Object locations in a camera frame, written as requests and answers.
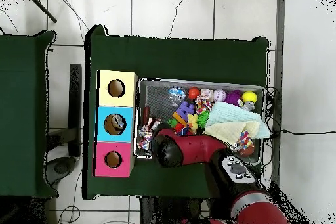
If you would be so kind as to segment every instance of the purple ball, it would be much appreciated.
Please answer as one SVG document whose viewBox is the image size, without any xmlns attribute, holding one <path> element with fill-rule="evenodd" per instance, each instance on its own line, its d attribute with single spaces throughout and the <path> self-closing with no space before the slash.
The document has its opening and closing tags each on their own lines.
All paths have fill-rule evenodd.
<svg viewBox="0 0 336 224">
<path fill-rule="evenodd" d="M 231 91 L 231 92 L 227 93 L 224 102 L 229 103 L 229 104 L 233 104 L 235 106 L 239 106 L 238 105 L 238 99 L 241 99 L 241 97 L 240 97 L 240 91 L 239 90 L 235 90 L 235 91 Z"/>
</svg>

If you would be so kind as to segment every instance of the washcloth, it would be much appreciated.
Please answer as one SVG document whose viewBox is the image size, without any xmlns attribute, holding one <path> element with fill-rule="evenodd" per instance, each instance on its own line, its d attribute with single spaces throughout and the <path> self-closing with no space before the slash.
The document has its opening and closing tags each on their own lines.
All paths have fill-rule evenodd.
<svg viewBox="0 0 336 224">
<path fill-rule="evenodd" d="M 210 127 L 215 123 L 249 121 L 259 122 L 259 130 L 255 138 L 269 138 L 270 132 L 259 114 L 243 110 L 240 107 L 225 102 L 216 102 L 213 105 L 205 127 Z"/>
<path fill-rule="evenodd" d="M 215 123 L 204 129 L 204 134 L 214 136 L 230 145 L 236 143 L 243 131 L 247 130 L 249 136 L 254 139 L 258 134 L 260 123 L 257 121 L 248 122 L 225 122 Z"/>
</svg>

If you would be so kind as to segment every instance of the dark green tablecloth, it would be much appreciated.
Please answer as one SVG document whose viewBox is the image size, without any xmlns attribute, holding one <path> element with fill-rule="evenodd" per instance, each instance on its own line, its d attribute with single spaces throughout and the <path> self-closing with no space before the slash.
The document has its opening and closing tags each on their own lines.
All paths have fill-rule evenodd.
<svg viewBox="0 0 336 224">
<path fill-rule="evenodd" d="M 46 49 L 54 32 L 0 35 L 0 196 L 50 197 L 46 149 Z"/>
<path fill-rule="evenodd" d="M 85 118 L 83 196 L 211 197 L 204 165 L 162 168 L 155 160 L 135 160 L 129 178 L 93 177 L 96 71 L 131 71 L 139 77 L 266 85 L 268 41 L 156 39 L 106 36 L 104 27 L 85 37 Z"/>
</svg>

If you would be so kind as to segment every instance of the yellow box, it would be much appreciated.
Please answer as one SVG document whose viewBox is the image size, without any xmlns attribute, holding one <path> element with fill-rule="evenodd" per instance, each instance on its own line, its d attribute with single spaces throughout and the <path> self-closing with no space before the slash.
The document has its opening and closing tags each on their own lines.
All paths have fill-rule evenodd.
<svg viewBox="0 0 336 224">
<path fill-rule="evenodd" d="M 100 106 L 133 107 L 135 105 L 137 81 L 138 76 L 134 72 L 99 70 L 97 72 L 98 104 Z M 120 95 L 116 91 L 121 90 L 121 86 L 123 86 L 123 92 Z"/>
</svg>

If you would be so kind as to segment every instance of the white ball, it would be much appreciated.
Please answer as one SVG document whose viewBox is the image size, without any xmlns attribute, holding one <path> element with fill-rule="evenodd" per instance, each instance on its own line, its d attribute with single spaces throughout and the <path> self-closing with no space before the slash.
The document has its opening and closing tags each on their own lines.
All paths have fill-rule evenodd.
<svg viewBox="0 0 336 224">
<path fill-rule="evenodd" d="M 215 90 L 213 92 L 213 102 L 223 102 L 225 101 L 226 93 L 224 90 Z"/>
</svg>

